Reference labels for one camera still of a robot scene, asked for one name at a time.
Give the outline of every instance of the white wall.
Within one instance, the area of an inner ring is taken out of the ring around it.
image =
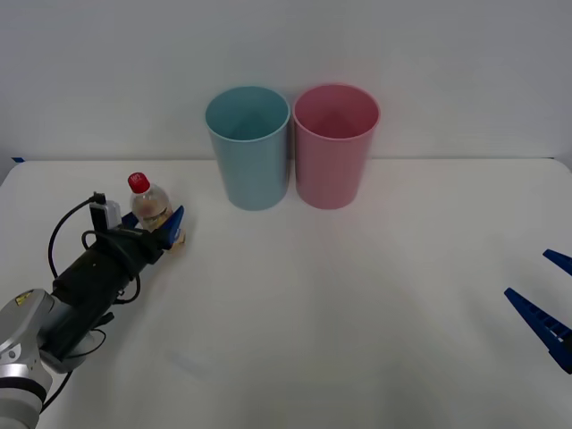
[[[4,0],[0,148],[210,157],[209,99],[347,81],[383,103],[375,156],[572,148],[569,0]]]

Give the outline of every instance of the plastic cup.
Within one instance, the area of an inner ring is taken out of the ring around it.
[[[267,88],[223,92],[206,109],[219,170],[229,200],[245,210],[277,204],[288,188],[290,106]]]
[[[363,89],[311,88],[294,105],[296,188],[309,205],[334,209],[358,193],[381,111]]]

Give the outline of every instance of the cup rim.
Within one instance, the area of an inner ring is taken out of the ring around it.
[[[221,134],[219,134],[218,132],[214,131],[209,125],[208,125],[208,121],[206,120],[206,111],[208,110],[208,107],[211,105],[211,103],[213,103],[213,101],[215,101],[219,96],[221,96],[222,94],[229,92],[229,91],[233,91],[234,89],[240,89],[240,88],[261,88],[261,89],[266,89],[267,91],[271,91],[274,94],[276,94],[278,97],[280,97],[284,103],[286,103],[286,107],[288,107],[288,114],[286,115],[286,120],[282,123],[282,125],[280,127],[278,127],[275,131],[271,132],[270,134],[267,134],[263,137],[259,137],[258,139],[251,139],[251,140],[236,140],[236,139],[229,139],[228,137],[222,136]],[[284,127],[288,124],[288,122],[290,121],[290,117],[292,116],[292,109],[290,108],[290,103],[288,103],[288,100],[286,99],[285,96],[283,96],[280,92],[274,90],[274,89],[270,89],[267,87],[261,87],[258,85],[239,85],[238,87],[232,87],[232,88],[228,88],[225,89],[224,91],[220,92],[219,94],[217,94],[216,96],[214,96],[211,101],[208,102],[208,105],[206,105],[206,109],[205,109],[205,114],[203,115],[203,119],[205,121],[205,125],[208,128],[209,132],[211,132],[212,134],[214,134],[216,137],[219,137],[223,140],[226,141],[231,141],[233,143],[255,143],[257,141],[261,141],[264,139],[268,139],[269,137],[272,137],[276,134],[278,134],[280,131],[282,131],[284,129]]]
[[[375,124],[366,132],[362,132],[361,134],[358,134],[357,136],[353,136],[353,137],[346,137],[343,139],[336,139],[333,137],[325,137],[325,136],[321,136],[320,134],[317,134],[311,130],[309,130],[308,128],[306,128],[304,125],[302,125],[302,123],[298,120],[298,117],[296,116],[296,105],[298,104],[298,102],[300,101],[300,99],[307,94],[310,91],[313,91],[314,89],[318,89],[318,88],[322,88],[322,87],[346,87],[346,88],[352,88],[352,89],[356,89],[357,91],[361,92],[362,94],[365,94],[366,96],[368,96],[375,104],[375,107],[377,108],[377,121],[375,121]],[[316,85],[312,88],[308,88],[307,90],[305,90],[302,94],[300,94],[298,96],[298,98],[296,98],[296,101],[294,102],[294,107],[292,108],[292,117],[294,118],[294,122],[296,123],[296,125],[298,125],[302,130],[304,130],[305,132],[307,132],[308,134],[311,134],[314,137],[318,137],[319,139],[322,140],[328,140],[328,141],[351,141],[351,140],[355,140],[355,139],[359,139],[360,137],[363,137],[367,134],[369,134],[370,132],[374,132],[375,128],[377,128],[377,125],[379,124],[379,121],[382,119],[382,108],[379,106],[379,103],[377,102],[377,100],[375,99],[374,96],[372,96],[369,92],[367,92],[365,89],[362,89],[360,87],[357,87],[355,85],[350,85],[348,83],[343,83],[343,82],[332,82],[332,83],[321,83],[320,85]]]

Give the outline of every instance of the pink cup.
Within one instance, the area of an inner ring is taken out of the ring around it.
[[[326,209],[353,201],[380,117],[374,98],[350,85],[322,85],[299,97],[296,187],[304,201]]]

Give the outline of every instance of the blue object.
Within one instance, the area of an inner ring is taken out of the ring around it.
[[[245,210],[277,204],[288,187],[286,99],[267,88],[233,88],[205,117],[229,200]]]
[[[179,238],[182,216],[185,214],[185,207],[180,206],[171,214],[165,223],[161,225],[160,230],[169,232],[169,243],[171,246]]]
[[[572,258],[550,249],[543,255],[572,275]],[[572,374],[572,330],[511,288],[506,289],[504,294],[542,340],[558,365],[568,374]]]
[[[181,228],[181,221],[182,217],[185,214],[185,207],[179,206],[177,210],[171,214],[169,219],[164,222],[159,229],[163,231],[167,231],[169,236],[168,240],[171,246],[173,243],[179,238],[179,232]],[[127,228],[135,228],[139,220],[133,214],[133,212],[128,212],[124,217],[122,217],[122,225]]]
[[[561,253],[550,249],[547,249],[543,253],[543,256],[562,268],[568,274],[572,275],[572,257],[567,257],[566,255],[562,255]]]
[[[122,225],[128,228],[135,228],[139,220],[133,214],[133,212],[128,212],[124,217],[122,217]]]

